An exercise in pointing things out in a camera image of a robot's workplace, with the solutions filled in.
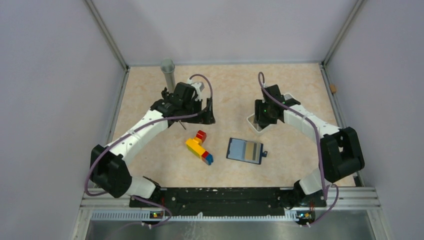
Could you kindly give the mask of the dark blue card holder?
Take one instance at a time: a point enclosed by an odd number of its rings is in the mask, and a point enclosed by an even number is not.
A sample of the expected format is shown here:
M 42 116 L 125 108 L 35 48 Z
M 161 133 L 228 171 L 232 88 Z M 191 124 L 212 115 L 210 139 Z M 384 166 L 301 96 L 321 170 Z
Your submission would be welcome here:
M 262 159 L 267 156 L 268 151 L 264 150 L 264 144 L 261 142 L 233 137 L 229 139 L 226 152 L 226 158 L 229 160 L 260 165 Z

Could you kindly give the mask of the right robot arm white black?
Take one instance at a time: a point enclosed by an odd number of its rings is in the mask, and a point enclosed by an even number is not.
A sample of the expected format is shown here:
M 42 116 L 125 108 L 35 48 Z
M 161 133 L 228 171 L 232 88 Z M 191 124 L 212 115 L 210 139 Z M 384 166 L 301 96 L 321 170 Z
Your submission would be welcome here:
M 281 94 L 278 85 L 262 90 L 262 99 L 254 102 L 253 125 L 259 132 L 281 121 L 291 125 L 318 146 L 318 168 L 294 184 L 293 200 L 307 206 L 314 193 L 324 190 L 365 167 L 360 141 L 352 127 L 332 125 L 302 106 L 289 93 Z

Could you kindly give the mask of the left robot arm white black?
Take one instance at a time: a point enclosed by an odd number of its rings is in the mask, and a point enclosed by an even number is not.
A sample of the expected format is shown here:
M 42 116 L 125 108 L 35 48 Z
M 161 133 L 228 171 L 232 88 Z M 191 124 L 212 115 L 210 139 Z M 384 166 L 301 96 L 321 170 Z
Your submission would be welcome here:
M 164 89 L 161 99 L 120 138 L 92 149 L 88 179 L 114 198 L 135 195 L 147 206 L 156 206 L 161 198 L 158 183 L 147 177 L 132 176 L 128 166 L 148 142 L 175 122 L 215 123 L 212 97 L 202 107 L 204 88 L 203 82 L 189 80 L 177 83 L 173 92 Z

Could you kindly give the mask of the white card tray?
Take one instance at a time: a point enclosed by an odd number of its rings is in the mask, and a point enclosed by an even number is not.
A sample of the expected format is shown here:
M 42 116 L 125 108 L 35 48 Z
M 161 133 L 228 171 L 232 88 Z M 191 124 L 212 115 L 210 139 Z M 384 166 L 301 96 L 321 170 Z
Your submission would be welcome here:
M 285 123 L 284 113 L 287 108 L 300 105 L 301 103 L 293 97 L 286 98 L 280 93 L 271 94 L 269 97 L 263 94 L 263 99 L 256 99 L 254 102 L 254 114 L 247 118 L 253 129 L 258 133 L 268 130 L 278 122 Z

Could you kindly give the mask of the red yellow toy brick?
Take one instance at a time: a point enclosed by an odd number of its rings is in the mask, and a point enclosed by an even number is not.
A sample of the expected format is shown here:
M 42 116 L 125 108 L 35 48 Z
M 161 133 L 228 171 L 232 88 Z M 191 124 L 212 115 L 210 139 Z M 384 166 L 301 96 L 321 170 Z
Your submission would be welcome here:
M 204 131 L 199 130 L 193 140 L 201 146 L 205 142 L 206 138 L 207 134 Z

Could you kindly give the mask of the yellow green toy brick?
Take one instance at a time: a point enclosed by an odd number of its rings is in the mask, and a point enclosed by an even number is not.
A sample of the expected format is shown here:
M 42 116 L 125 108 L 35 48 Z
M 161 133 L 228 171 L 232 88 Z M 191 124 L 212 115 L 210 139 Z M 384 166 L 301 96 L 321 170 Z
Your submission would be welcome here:
M 187 149 L 200 159 L 206 152 L 206 150 L 197 141 L 195 141 L 192 138 L 189 138 L 185 142 L 185 144 L 187 146 Z

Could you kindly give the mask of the black mini tripod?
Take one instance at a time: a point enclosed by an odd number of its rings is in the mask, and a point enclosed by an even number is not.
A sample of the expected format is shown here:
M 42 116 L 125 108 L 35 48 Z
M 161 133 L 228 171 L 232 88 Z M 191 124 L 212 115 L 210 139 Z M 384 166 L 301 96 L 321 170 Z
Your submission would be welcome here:
M 164 91 L 165 91 L 165 92 L 168 92 L 168 88 L 167 88 L 167 87 L 165 87 L 165 88 L 164 88 Z M 185 131 L 187 130 L 186 126 L 183 124 L 183 122 L 182 122 L 181 120 L 179 120 L 179 121 L 178 121 L 178 123 L 182 126 L 182 128 L 183 128 Z

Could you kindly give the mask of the red blue toy brick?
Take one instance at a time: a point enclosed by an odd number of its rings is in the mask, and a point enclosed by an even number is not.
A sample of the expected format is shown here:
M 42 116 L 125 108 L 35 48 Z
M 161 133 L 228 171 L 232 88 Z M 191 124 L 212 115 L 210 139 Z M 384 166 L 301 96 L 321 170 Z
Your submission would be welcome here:
M 214 162 L 214 158 L 213 156 L 208 152 L 205 151 L 202 155 L 201 155 L 201 159 L 202 161 L 207 164 L 208 166 L 210 166 L 213 162 Z

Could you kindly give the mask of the grey microphone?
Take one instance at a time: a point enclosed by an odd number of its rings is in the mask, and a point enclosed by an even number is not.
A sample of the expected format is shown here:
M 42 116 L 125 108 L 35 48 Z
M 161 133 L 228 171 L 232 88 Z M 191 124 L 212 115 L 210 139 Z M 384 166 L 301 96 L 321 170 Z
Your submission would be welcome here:
M 171 58 L 164 58 L 160 63 L 160 69 L 164 74 L 167 89 L 170 93 L 173 93 L 176 87 L 175 80 L 175 64 Z

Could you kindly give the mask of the small brown cork piece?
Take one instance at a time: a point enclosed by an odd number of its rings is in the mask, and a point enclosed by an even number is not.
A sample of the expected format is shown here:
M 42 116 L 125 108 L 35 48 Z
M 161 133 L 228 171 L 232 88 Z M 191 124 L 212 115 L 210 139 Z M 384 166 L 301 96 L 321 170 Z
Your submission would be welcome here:
M 335 94 L 337 92 L 337 88 L 336 88 L 336 86 L 334 84 L 330 84 L 329 85 L 329 89 L 330 89 L 330 92 L 332 94 Z

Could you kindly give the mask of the aluminium frame rail right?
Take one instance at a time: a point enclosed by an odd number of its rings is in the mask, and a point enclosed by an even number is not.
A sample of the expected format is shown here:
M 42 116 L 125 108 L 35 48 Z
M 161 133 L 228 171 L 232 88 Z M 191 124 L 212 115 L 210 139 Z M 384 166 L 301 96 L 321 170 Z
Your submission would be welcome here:
M 339 29 L 334 41 L 329 47 L 324 59 L 319 63 L 320 72 L 328 94 L 328 98 L 335 116 L 338 126 L 346 127 L 347 122 L 341 102 L 343 101 L 343 92 L 340 91 L 340 84 L 343 83 L 343 72 L 346 70 L 347 64 L 342 59 L 340 53 L 343 52 L 343 44 L 349 35 L 351 28 L 354 26 L 356 19 L 360 15 L 366 0 L 355 0 L 354 5 L 345 17 L 341 28 Z M 335 85 L 337 92 L 332 94 L 329 85 Z

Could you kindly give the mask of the aluminium frame rail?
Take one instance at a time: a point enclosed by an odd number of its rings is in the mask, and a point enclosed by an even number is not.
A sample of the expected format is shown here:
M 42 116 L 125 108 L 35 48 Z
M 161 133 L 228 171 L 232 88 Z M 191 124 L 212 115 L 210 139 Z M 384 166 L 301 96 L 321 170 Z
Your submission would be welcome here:
M 96 112 L 95 123 L 98 128 L 98 140 L 94 145 L 103 145 L 111 138 L 127 64 L 106 23 L 106 15 L 101 12 L 101 1 L 84 0 L 83 3 L 93 24 L 88 65 L 93 77 L 90 99 L 94 101 L 92 110 Z
M 324 59 L 319 63 L 320 72 L 328 94 L 328 98 L 335 116 L 338 126 L 346 127 L 347 122 L 341 102 L 343 101 L 343 92 L 340 91 L 340 84 L 343 83 L 343 72 L 346 70 L 347 64 L 342 59 L 340 53 L 343 52 L 343 44 L 349 35 L 351 28 L 354 26 L 356 19 L 360 15 L 366 0 L 355 0 L 354 5 L 345 17 L 341 28 L 339 29 L 334 41 L 329 47 Z M 332 94 L 329 85 L 335 85 L 337 92 Z

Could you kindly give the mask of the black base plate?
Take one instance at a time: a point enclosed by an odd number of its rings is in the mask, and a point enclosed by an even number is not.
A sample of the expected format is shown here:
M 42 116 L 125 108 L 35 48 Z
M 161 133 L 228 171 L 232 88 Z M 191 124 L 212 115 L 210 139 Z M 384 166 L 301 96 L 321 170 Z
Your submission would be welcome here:
M 321 190 L 300 196 L 291 187 L 168 187 L 155 192 L 150 201 L 174 217 L 283 216 L 294 208 L 327 206 Z

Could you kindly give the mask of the aluminium frame rail left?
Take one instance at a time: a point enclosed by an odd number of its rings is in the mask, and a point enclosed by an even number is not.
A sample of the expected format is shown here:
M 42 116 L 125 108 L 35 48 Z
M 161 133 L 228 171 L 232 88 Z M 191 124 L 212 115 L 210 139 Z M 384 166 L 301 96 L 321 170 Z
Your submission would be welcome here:
M 88 65 L 93 77 L 90 99 L 94 101 L 92 110 L 96 112 L 95 123 L 98 128 L 98 140 L 94 145 L 103 145 L 111 138 L 127 64 L 106 23 L 106 15 L 101 12 L 101 1 L 84 0 L 83 3 L 93 24 Z

